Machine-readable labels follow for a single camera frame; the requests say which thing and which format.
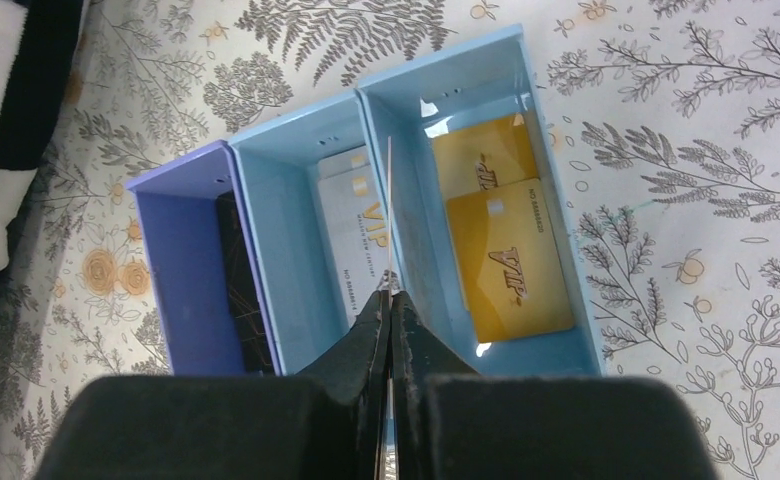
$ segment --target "black object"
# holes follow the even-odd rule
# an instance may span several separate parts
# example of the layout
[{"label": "black object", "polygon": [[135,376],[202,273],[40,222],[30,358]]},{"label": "black object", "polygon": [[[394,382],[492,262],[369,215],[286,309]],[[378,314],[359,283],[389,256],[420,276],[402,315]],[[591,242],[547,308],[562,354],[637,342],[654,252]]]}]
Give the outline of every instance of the black object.
[{"label": "black object", "polygon": [[249,264],[249,252],[233,191],[223,193],[216,199],[216,216],[225,267],[225,288],[228,290],[228,311],[234,319],[240,339],[243,366],[249,373],[274,374],[260,302]]},{"label": "black object", "polygon": [[389,303],[291,377],[97,380],[36,478],[376,478],[391,375],[402,480],[716,478],[660,383],[482,377]]}]

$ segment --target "gold card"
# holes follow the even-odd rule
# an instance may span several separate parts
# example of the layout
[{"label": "gold card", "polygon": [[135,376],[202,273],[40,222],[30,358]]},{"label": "gold card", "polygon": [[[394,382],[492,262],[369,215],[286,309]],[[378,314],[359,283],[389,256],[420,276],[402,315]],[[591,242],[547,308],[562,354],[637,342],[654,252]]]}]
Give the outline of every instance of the gold card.
[{"label": "gold card", "polygon": [[446,211],[480,343],[572,328],[540,180],[453,198]]},{"label": "gold card", "polygon": [[443,200],[538,178],[521,115],[510,115],[432,140]]}]

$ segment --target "orange flower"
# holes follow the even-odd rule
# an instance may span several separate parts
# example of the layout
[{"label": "orange flower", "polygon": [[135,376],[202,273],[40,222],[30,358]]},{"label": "orange flower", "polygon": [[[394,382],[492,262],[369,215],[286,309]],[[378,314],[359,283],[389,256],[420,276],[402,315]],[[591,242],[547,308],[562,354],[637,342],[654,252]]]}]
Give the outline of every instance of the orange flower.
[{"label": "orange flower", "polygon": [[96,295],[107,295],[116,282],[116,260],[113,254],[97,248],[87,255],[82,267],[84,282]]},{"label": "orange flower", "polygon": [[142,295],[149,290],[149,269],[142,261],[131,260],[122,267],[119,283],[131,295]]},{"label": "orange flower", "polygon": [[122,203],[122,197],[125,195],[125,187],[117,182],[114,183],[112,187],[110,187],[110,201],[113,202],[114,205],[119,205]]},{"label": "orange flower", "polygon": [[54,294],[54,298],[60,298],[66,293],[66,285],[63,285],[63,280],[61,280],[60,277],[54,281],[52,293]]},{"label": "orange flower", "polygon": [[128,224],[125,232],[128,233],[128,240],[132,242],[139,242],[143,239],[143,231],[140,230],[140,222],[136,218],[131,219],[131,223]]},{"label": "orange flower", "polygon": [[84,92],[84,78],[77,70],[72,70],[69,74],[69,80],[66,82],[66,91],[63,93],[63,103],[68,105],[77,105],[81,99],[81,93]]}]

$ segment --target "purple container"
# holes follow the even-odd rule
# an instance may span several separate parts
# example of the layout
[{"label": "purple container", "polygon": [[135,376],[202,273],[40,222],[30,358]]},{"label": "purple container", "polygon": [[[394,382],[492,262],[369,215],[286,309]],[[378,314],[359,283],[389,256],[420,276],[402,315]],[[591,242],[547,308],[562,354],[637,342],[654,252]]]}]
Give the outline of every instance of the purple container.
[{"label": "purple container", "polygon": [[275,372],[273,330],[246,221],[234,154],[211,143],[126,184],[137,200],[155,299],[175,375],[245,374],[228,295],[216,200],[234,191]]}]

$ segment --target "black stripe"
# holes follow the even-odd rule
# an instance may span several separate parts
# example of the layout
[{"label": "black stripe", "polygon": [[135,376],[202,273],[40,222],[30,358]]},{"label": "black stripe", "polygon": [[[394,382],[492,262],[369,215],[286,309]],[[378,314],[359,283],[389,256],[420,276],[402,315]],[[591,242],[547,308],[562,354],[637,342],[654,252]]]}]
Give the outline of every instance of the black stripe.
[{"label": "black stripe", "polygon": [[83,0],[31,0],[0,114],[0,169],[33,170],[48,145],[78,42]]}]

